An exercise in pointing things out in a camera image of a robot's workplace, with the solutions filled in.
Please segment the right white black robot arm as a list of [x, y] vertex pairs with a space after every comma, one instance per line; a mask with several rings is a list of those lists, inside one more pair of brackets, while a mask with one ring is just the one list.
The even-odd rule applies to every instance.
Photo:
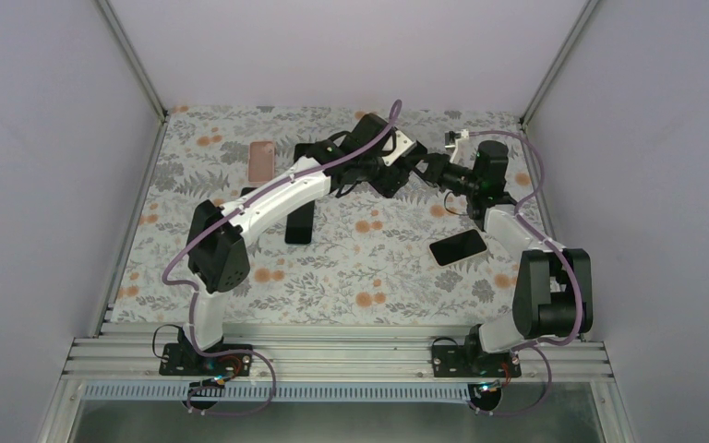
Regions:
[[495, 140], [479, 144], [473, 167], [433, 153], [418, 176], [426, 183], [467, 201], [467, 216], [516, 260], [519, 269], [511, 314], [475, 328], [473, 344], [463, 351], [465, 368], [484, 376], [499, 353], [531, 345], [565, 346], [593, 326], [591, 259], [539, 231], [520, 213], [520, 203], [506, 189], [508, 148]]

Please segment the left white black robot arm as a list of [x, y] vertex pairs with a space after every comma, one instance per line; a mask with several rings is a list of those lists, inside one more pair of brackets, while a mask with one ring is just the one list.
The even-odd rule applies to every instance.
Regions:
[[296, 145], [294, 164], [286, 172], [239, 199], [200, 203], [187, 241], [195, 294], [184, 326], [184, 362], [199, 374], [218, 365], [223, 296], [248, 277], [247, 250], [266, 229], [319, 198], [340, 198], [360, 183], [391, 198], [408, 180], [413, 167], [409, 155], [421, 152], [419, 142], [367, 114], [350, 131]]

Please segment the black phone case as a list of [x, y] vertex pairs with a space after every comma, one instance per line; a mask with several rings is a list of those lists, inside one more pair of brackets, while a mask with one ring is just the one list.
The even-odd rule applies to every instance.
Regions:
[[294, 163], [303, 163], [302, 168], [307, 168], [307, 164], [313, 160], [316, 164], [324, 163], [324, 154], [322, 151], [325, 146], [321, 142], [316, 143], [298, 143], [294, 146]]

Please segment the blue phone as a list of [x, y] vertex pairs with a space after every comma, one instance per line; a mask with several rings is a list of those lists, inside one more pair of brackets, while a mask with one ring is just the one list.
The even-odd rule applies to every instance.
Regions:
[[254, 190], [256, 190], [256, 188], [253, 187], [253, 186], [244, 187], [244, 188], [241, 189], [240, 197], [247, 196], [248, 194], [250, 194], [250, 193], [253, 192]]

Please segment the pink phone case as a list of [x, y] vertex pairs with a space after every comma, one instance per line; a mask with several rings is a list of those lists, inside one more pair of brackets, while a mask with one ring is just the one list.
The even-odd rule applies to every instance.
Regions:
[[253, 141], [249, 144], [246, 178], [251, 185], [261, 186], [274, 178], [275, 150], [273, 141]]

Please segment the teal phone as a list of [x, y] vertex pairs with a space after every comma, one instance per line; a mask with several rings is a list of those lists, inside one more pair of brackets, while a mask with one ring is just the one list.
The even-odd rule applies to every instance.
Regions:
[[310, 201], [288, 214], [284, 242], [287, 245], [308, 245], [313, 237], [315, 202]]

